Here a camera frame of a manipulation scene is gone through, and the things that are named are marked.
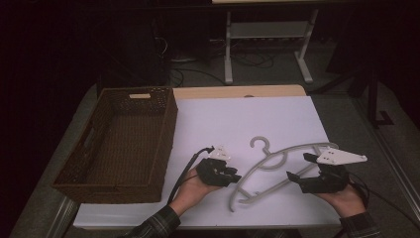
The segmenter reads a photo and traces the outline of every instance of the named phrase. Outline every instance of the wrist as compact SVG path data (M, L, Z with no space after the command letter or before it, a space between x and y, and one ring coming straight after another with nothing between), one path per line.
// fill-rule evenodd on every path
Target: wrist
M173 202L171 202L169 206L178 216L181 216L186 210L190 208L190 206L186 205L185 202L179 201L178 199L175 199Z
M342 218L358 215L361 213L365 213L366 209L362 204L354 203L354 204L339 204L334 205L334 209Z

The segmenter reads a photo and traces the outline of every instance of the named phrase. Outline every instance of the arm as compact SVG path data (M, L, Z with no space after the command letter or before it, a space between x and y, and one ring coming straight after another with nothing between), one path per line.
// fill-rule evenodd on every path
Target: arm
M367 213L359 193L351 186L336 193L319 193L340 215L340 222L350 238L382 237L378 227Z
M197 171L195 169L190 170L173 202L166 205L140 226L135 227L124 236L120 236L120 238L167 237L179 226L179 216L189 208L198 204L208 193L219 188L219 186L210 186L203 183L197 176Z

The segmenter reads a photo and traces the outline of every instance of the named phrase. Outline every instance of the hand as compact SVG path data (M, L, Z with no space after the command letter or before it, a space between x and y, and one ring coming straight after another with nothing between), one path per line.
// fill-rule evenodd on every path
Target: hand
M330 203L340 217L344 218L366 212L358 191L349 184L342 191L318 193L316 195Z
M179 187L175 199L169 206L178 216L181 216L186 210L200 202L208 193L220 188L221 186L205 184L194 168L186 174L185 181Z

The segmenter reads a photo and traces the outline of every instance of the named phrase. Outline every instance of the dark background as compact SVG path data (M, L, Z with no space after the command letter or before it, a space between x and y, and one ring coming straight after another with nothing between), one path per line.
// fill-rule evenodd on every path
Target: dark background
M166 37L172 50L191 51L203 59L208 57L208 52L202 51L207 39L224 37L225 14L221 12L170 13L159 15L151 24L148 15L110 17L84 11L95 4L54 0L0 3L1 237L12 230L90 86L96 82L99 87L164 84L167 65L158 57L151 34L157 29L155 34ZM335 72L350 70L374 52L380 80L395 92L419 126L417 9L413 3L380 11L324 8L312 40L338 42L329 67ZM243 12L237 16L255 20L278 14Z

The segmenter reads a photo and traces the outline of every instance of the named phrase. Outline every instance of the basket handle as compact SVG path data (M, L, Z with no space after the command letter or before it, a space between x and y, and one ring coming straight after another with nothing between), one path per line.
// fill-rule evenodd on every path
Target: basket handle
M131 99L151 99L152 98L150 93L133 93L133 94L130 94L129 97Z
M95 128L93 128L92 125L89 123L88 127L86 128L80 140L80 143L82 143L85 149L88 149L90 145L92 145L94 135L95 135Z

